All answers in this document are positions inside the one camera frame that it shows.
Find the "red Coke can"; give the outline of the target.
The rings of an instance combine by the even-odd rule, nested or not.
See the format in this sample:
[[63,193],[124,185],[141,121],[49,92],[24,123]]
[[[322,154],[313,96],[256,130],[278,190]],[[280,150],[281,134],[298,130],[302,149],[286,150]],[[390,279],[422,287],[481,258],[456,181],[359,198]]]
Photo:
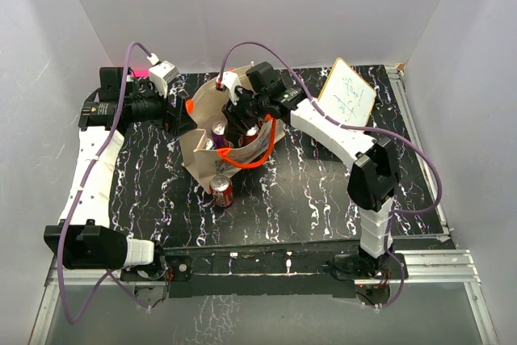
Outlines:
[[246,131],[246,134],[243,136],[244,141],[252,142],[253,140],[255,140],[258,137],[259,132],[260,132],[260,127],[256,124],[255,126],[253,126],[252,128],[250,128]]
[[209,188],[216,206],[228,208],[233,203],[233,184],[230,178],[225,175],[215,175]]

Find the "dark Pepsi bottle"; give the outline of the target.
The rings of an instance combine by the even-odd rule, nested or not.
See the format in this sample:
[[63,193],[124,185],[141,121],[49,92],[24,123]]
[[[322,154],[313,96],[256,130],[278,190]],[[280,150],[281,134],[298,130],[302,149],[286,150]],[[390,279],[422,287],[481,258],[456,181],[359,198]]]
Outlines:
[[242,137],[246,134],[248,127],[239,120],[228,119],[225,137],[233,144],[232,148],[240,148]]

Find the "canvas bag with orange handles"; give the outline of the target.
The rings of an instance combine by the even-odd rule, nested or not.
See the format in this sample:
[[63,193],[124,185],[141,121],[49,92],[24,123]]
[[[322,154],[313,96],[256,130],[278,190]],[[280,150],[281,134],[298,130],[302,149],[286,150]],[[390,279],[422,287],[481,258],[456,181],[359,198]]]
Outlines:
[[[263,63],[253,63],[236,69],[242,88],[252,90],[261,95],[259,104],[265,110],[268,96],[249,79],[253,70],[265,68]],[[215,175],[233,177],[240,170],[250,170],[261,166],[271,155],[275,143],[284,137],[283,121],[274,119],[267,112],[267,120],[262,123],[246,123],[248,129],[256,124],[260,127],[258,137],[252,142],[245,142],[243,137],[240,148],[223,148],[214,150],[200,149],[200,143],[205,137],[212,138],[212,125],[217,121],[227,124],[221,109],[229,101],[225,91],[216,90],[217,77],[203,84],[192,99],[187,101],[187,111],[196,124],[196,128],[179,137],[180,150],[183,157],[183,167],[209,192],[209,184]]]

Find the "purple Fanta can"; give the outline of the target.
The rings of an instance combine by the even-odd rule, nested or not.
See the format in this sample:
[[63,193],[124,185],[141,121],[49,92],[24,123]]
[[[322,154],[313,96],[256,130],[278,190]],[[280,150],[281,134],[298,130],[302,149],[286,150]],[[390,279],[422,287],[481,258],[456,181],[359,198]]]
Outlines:
[[226,123],[217,121],[212,125],[212,141],[214,149],[232,148],[233,144],[225,137]]
[[205,137],[200,143],[200,149],[214,150],[215,146],[213,139],[211,137]]

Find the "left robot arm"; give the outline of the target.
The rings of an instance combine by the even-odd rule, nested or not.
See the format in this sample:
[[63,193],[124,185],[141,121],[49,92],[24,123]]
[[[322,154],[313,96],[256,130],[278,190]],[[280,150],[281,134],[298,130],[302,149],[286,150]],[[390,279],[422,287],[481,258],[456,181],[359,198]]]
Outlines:
[[70,270],[140,271],[151,280],[166,272],[162,248],[153,240],[130,238],[111,228],[110,195],[124,135],[135,123],[151,123],[173,137],[194,129],[188,95],[168,95],[177,68],[160,61],[145,77],[131,69],[102,67],[100,86],[89,95],[78,121],[80,147],[69,197],[44,242]]

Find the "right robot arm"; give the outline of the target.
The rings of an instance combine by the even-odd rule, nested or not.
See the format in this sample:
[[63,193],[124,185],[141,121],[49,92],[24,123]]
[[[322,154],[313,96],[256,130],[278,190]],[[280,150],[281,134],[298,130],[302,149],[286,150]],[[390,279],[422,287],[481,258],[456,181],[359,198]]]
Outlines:
[[314,98],[300,84],[286,86],[268,62],[246,71],[251,88],[242,86],[234,71],[216,79],[228,93],[222,111],[227,119],[226,137],[235,141],[258,119],[282,120],[325,146],[350,172],[347,193],[359,208],[361,237],[357,253],[336,259],[334,273],[357,277],[381,276],[393,258],[391,226],[395,189],[400,182],[397,148],[387,137],[377,140],[363,130],[350,130],[330,122],[314,106]]

